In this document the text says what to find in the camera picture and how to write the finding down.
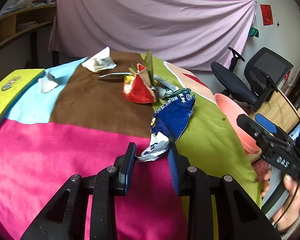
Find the white tissue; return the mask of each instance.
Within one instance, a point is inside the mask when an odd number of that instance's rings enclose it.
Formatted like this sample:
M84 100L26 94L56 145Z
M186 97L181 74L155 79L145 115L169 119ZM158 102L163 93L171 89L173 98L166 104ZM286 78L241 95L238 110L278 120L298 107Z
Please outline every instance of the white tissue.
M40 93L47 93L58 86L54 76L48 71L43 78L38 79Z
M116 67L116 64L110 58L110 48L106 47L92 58L82 63L82 66L88 70L97 73L104 69L112 69Z

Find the yellow book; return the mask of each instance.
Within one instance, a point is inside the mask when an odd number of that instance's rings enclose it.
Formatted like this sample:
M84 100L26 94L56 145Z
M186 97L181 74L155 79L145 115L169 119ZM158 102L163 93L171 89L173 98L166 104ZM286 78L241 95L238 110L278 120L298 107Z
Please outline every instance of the yellow book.
M0 82L0 122L18 95L43 72L44 69L18 69Z

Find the blue snack bag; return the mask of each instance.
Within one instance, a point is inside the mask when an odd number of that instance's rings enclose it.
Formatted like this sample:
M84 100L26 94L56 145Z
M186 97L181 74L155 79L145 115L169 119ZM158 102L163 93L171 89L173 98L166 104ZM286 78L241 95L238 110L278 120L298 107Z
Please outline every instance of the blue snack bag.
M176 142L180 138L193 113L194 103L195 96L191 96L191 90L182 88L158 107L151 121L150 146L138 157L139 161L156 160L168 150L169 142Z

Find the blue object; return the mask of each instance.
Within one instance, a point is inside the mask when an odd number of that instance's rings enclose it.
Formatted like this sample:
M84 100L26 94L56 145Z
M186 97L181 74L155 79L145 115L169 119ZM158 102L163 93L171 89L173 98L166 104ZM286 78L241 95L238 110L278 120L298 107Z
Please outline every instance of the blue object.
M289 136L292 138L292 140L296 140L300 133L300 123L297 125L295 129L289 134Z
M125 167L121 166L121 168L119 170L119 175L118 175L119 176L119 181L121 181L122 178L124 178L124 188L123 188L123 190L124 190L125 194L128 193L128 190L130 189L130 186L131 186L132 175L133 175L134 164L135 164L135 156L136 156L136 151L137 151L137 146L136 146L135 143L129 143L128 150L129 150L130 146L132 147L132 149L131 149L132 153L130 155L130 159L129 159L127 168L125 170L125 173L124 174L122 173L122 170L124 170Z
M180 193L180 187L179 187L179 173L177 171L177 164L176 160L174 159L173 151L171 148L169 148L168 153L168 163L169 163L169 169L171 174L171 181L172 181L172 187L177 195Z
M46 69L56 78L59 84L48 93L40 93L39 82L35 81L7 112L6 118L24 124L48 123L59 93L64 89L77 66L86 58L57 67Z
M157 135L161 132L170 142L177 141L193 113L194 103L195 96L191 96L190 89L183 88L174 92L169 100L154 112L152 120L155 120L155 123L150 127L151 133Z
M277 127L275 124L266 119L262 114L256 114L255 120L258 124L263 126L270 133L277 133Z

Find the green fabric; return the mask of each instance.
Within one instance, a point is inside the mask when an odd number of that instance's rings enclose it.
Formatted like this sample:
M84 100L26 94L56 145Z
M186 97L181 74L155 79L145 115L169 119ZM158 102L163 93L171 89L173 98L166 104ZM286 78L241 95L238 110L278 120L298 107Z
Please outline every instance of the green fabric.
M153 58L154 74L182 88L178 79L164 66L163 61ZM261 184L249 159L246 157L240 140L218 106L196 94L194 112L189 123L176 142L178 152L189 159L191 165L208 175L222 177L229 174L244 188L249 196L261 206ZM153 103L156 110L160 102ZM217 239L218 227L214 198L214 232ZM189 199L182 198L183 209L188 211Z

